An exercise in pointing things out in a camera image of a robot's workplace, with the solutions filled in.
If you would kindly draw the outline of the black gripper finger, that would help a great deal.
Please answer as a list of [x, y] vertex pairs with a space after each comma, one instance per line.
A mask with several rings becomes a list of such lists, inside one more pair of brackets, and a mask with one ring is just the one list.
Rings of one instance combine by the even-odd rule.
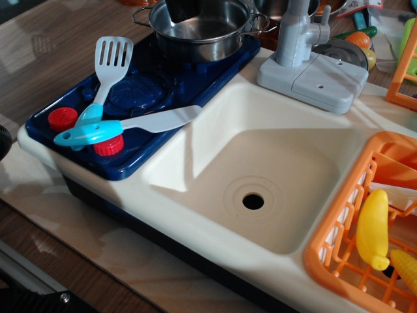
[[166, 0], [165, 3], [170, 19], [174, 23], [189, 20], [200, 13], [200, 1], [198, 0]]

